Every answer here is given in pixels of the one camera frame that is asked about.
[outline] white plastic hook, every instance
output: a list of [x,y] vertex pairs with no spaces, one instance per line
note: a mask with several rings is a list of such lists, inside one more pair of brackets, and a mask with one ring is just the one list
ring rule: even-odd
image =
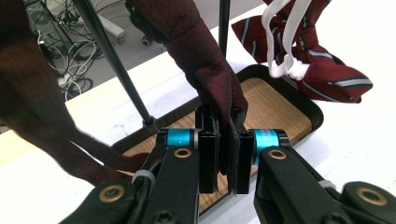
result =
[[262,27],[267,36],[267,62],[271,77],[289,75],[291,78],[301,80],[304,78],[309,64],[304,64],[292,56],[291,45],[298,25],[303,18],[311,0],[296,0],[288,17],[283,34],[282,45],[287,54],[284,61],[278,67],[273,67],[274,60],[274,37],[270,28],[270,21],[290,0],[274,0],[262,13]]

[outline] striped bow tie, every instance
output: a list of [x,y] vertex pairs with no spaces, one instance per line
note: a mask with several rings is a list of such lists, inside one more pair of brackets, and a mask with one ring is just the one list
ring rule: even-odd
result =
[[[273,0],[263,0],[270,5]],[[296,0],[290,0],[270,21],[274,39],[276,63],[282,64],[287,52],[282,43],[285,26]],[[293,79],[297,89],[314,100],[359,103],[361,96],[373,87],[370,79],[360,71],[346,66],[318,43],[315,24],[329,4],[329,0],[313,0],[298,25],[293,38],[292,55],[309,66],[303,77]],[[262,26],[262,16],[238,21],[232,25],[236,36],[257,63],[266,63],[268,40]]]

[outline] wooden tray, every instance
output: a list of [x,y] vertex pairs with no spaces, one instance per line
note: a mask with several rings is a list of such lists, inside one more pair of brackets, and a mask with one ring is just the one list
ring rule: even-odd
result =
[[[322,124],[323,114],[319,107],[282,78],[271,78],[266,66],[251,65],[237,76],[249,103],[245,122],[247,129],[282,129],[291,144],[295,145]],[[199,104],[198,99],[193,99],[156,120],[152,127],[142,128],[113,147],[127,156],[142,151],[150,152],[159,128],[193,128],[194,109]],[[200,213],[207,212],[227,195],[226,177],[219,175],[219,192],[200,195]]]

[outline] wooden base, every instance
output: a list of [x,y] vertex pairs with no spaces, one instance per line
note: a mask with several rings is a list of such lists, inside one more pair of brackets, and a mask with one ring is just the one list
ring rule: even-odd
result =
[[[284,98],[264,80],[250,78],[241,83],[249,103],[245,127],[247,129],[282,129],[292,145],[312,132],[311,120]],[[178,120],[169,127],[193,128],[194,112]],[[155,145],[155,135],[126,151],[124,155],[132,156],[139,152],[150,152]],[[219,175],[219,192],[200,195],[199,212],[205,211],[218,199],[227,194],[227,179]]]

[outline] black metal pole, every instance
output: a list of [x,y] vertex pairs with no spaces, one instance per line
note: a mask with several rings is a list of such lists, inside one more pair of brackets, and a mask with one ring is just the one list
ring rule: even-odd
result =
[[221,52],[227,54],[228,25],[230,20],[230,2],[231,0],[220,0],[219,12],[219,47]]
[[101,48],[102,52],[105,54],[107,61],[110,63],[111,67],[116,72],[117,77],[120,80],[121,85],[128,93],[131,98],[134,106],[139,112],[140,116],[143,119],[143,122],[147,125],[150,125],[153,121],[153,117],[147,111],[145,105],[143,104],[142,99],[139,96],[136,88],[134,87],[134,83],[129,78],[128,73],[123,67],[119,56],[114,50],[111,42],[106,34],[105,28],[101,21],[99,20],[96,11],[94,10],[92,3],[90,0],[73,0],[76,8],[82,19],[85,21],[85,24],[90,29],[93,37]]

